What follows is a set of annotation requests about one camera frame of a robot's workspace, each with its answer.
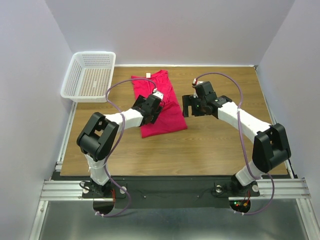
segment white mesh basket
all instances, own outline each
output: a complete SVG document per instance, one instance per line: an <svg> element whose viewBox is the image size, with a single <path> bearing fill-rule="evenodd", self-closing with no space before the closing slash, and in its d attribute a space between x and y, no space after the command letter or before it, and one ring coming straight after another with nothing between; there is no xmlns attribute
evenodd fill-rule
<svg viewBox="0 0 320 240"><path fill-rule="evenodd" d="M111 51L80 51L72 56L61 96L76 103L105 103L111 86L116 54Z"/></svg>

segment metal floor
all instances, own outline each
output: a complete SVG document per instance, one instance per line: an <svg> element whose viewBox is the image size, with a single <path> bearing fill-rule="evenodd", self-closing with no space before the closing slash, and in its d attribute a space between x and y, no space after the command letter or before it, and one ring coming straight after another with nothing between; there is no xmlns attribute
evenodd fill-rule
<svg viewBox="0 0 320 240"><path fill-rule="evenodd" d="M252 200L252 210L268 200ZM130 209L124 216L95 216L91 201L50 201L41 240L307 240L295 199L275 199L253 216L231 209Z"/></svg>

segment screw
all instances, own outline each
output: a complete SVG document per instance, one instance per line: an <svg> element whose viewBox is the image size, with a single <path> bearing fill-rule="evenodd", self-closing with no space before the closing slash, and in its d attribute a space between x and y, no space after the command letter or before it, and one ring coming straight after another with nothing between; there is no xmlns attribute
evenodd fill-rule
<svg viewBox="0 0 320 240"><path fill-rule="evenodd" d="M87 193L89 192L89 190L88 190L88 189L82 189L82 192L83 192L84 194L87 194Z"/></svg>
<svg viewBox="0 0 320 240"><path fill-rule="evenodd" d="M218 193L218 194L220 194L220 193L222 193L222 186L220 186L220 185L217 185L217 186L215 186L215 191Z"/></svg>
<svg viewBox="0 0 320 240"><path fill-rule="evenodd" d="M255 193L257 193L257 192L259 192L259 187L258 187L257 185L253 185L253 186L252 186L252 190L253 190Z"/></svg>
<svg viewBox="0 0 320 240"><path fill-rule="evenodd" d="M125 192L122 189L120 189L120 193L125 194Z"/></svg>

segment cable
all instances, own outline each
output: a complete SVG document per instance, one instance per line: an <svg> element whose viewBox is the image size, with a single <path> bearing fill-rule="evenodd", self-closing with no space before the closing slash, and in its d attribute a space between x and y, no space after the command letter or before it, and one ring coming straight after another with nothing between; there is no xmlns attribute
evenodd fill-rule
<svg viewBox="0 0 320 240"><path fill-rule="evenodd" d="M116 143L114 144L113 148L111 149L111 151L109 152L109 154L106 156L105 160L104 160L104 163L103 163L103 168L104 168L104 171L106 173L106 175L108 176L108 178L110 179L110 181L117 186L117 188L119 188L120 190L124 191L124 193L127 195L128 197L128 203L127 205L124 207L124 209L122 209L121 211L115 213L115 214L111 214L111 215L104 215L104 214L101 214L99 212L95 212L96 215L99 215L101 217L104 217L104 218L110 218L110 217L115 217L115 216L118 216L120 215L121 213L123 213L124 211L126 211L129 206L131 205L131 202L132 202L132 199L131 199L131 195L127 192L126 189L122 188L110 175L108 169L107 169L107 161L110 157L110 155L114 152L114 150L116 149L116 147L118 146L121 138L123 137L124 135L124 131L125 131L125 124L126 124L126 118L125 116L122 114L122 111L121 109L116 105L114 104L112 101L110 101L108 99L108 96L109 96L109 93L111 91L111 89L113 89L114 87L118 86L119 84L123 84L123 83L126 83L126 82L132 82L132 81L136 81L136 80L145 80L145 81L149 81L151 82L153 85L154 85L154 88L156 89L157 86L156 86L156 83L150 79L147 79L147 78L143 78L143 77L138 77L138 78L131 78L131 79L128 79L128 80L123 80L123 81L120 81L118 83L116 83L115 85L111 86L106 92L105 92L105 99L107 101L107 103L110 103L115 109L117 109L119 111L119 113L121 114L121 117L122 117L122 126L121 126L121 132L120 132L120 135L116 141Z"/></svg>
<svg viewBox="0 0 320 240"><path fill-rule="evenodd" d="M241 201L241 203L246 200L247 194L248 194L248 200L250 199L250 191L248 191L248 192L244 195L244 199Z"/></svg>
<svg viewBox="0 0 320 240"><path fill-rule="evenodd" d="M87 183L86 181L81 181L81 182L79 182L79 186L82 188L82 189L84 189L84 190L87 190L87 191L91 191L91 189L89 188L89 187L87 187L87 186L85 186L85 184L84 183Z"/></svg>
<svg viewBox="0 0 320 240"><path fill-rule="evenodd" d="M113 203L116 203L116 191L114 189L111 190Z"/></svg>
<svg viewBox="0 0 320 240"><path fill-rule="evenodd" d="M228 75L220 73L220 72L207 72L207 73L204 73L204 74L196 77L195 78L195 85L197 84L199 78L201 78L201 77L203 77L205 75L210 75L210 74L216 74L216 75L221 75L221 76L226 77L227 79L231 80L239 90L240 102L238 104L238 112L237 112L238 121L237 122L238 122L239 137L240 137L241 147L242 147L242 151L243 151L244 161L245 161L246 168L248 169L248 172L251 175L251 177L253 177L256 180L259 180L260 178L257 177L257 176L254 176L252 171L251 171L251 169L250 169L250 167L249 167L248 156L247 156L247 152L246 152L246 146L245 146L243 130L242 130L242 124L241 124L241 119L240 119L240 109L241 109L241 106L242 106L242 103L243 103L243 100L244 100L244 95L243 95L243 92L241 90L241 87L234 79L232 79ZM267 175L269 176L269 178L271 180L271 183L272 183L272 194L271 194L271 198L270 198L269 202L263 208L261 208L260 210L257 210L257 211L254 211L254 212L247 212L247 213L238 212L237 211L236 213L240 213L242 215L254 215L254 214L261 213L263 210L265 210L267 207L269 207L269 205L271 204L272 200L274 199L274 195L275 195L275 182L274 182L272 176L269 173L267 173Z"/></svg>
<svg viewBox="0 0 320 240"><path fill-rule="evenodd" d="M210 74L216 74L216 75L221 75L221 76L224 76L226 77L227 79L231 80L235 85L236 87L238 88L239 90L239 93L240 93L240 102L238 104L238 112L237 112L237 118L238 118L238 130L239 130L239 136L240 136L240 141L241 141L241 147L242 147L242 151L243 151L243 156L244 156L244 160L245 160L245 165L248 169L248 172L249 174L251 175L251 177L253 177L254 179L256 180L259 180L260 178L259 177L256 177L253 175L250 167L249 167L249 161L248 161L248 156L247 156L247 152L246 152L246 146L245 146L245 140L244 140L244 137L243 137L243 130L242 130L242 124L241 124L241 119L240 119L240 109L241 109L241 106L242 106L242 103L244 101L244 94L241 90L241 87L240 85L235 81L233 80L231 77L229 77L228 75L225 75L223 73L220 73L220 72L207 72L207 73L204 73L198 77L195 78L195 84L197 84L198 82L198 79L205 76L205 75L210 75Z"/></svg>
<svg viewBox="0 0 320 240"><path fill-rule="evenodd" d="M248 200L245 202L246 204L248 204L249 203L249 201L250 201L250 191L248 191L248 194L249 194L249 197L248 197Z"/></svg>
<svg viewBox="0 0 320 240"><path fill-rule="evenodd" d="M158 110L157 112L155 112L154 114L159 114L159 113L161 113L161 111L165 108L166 102L165 102L165 101L161 101L161 103L163 104L162 106L160 106L160 107L162 107L162 108L159 107L159 110Z"/></svg>

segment basket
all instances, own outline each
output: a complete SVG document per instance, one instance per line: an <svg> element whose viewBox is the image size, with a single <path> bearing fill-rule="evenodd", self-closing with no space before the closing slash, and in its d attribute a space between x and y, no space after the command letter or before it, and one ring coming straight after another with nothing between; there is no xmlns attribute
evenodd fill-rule
<svg viewBox="0 0 320 240"><path fill-rule="evenodd" d="M71 59L61 96L76 103L105 103L111 86L116 54L110 51L80 51Z"/></svg>

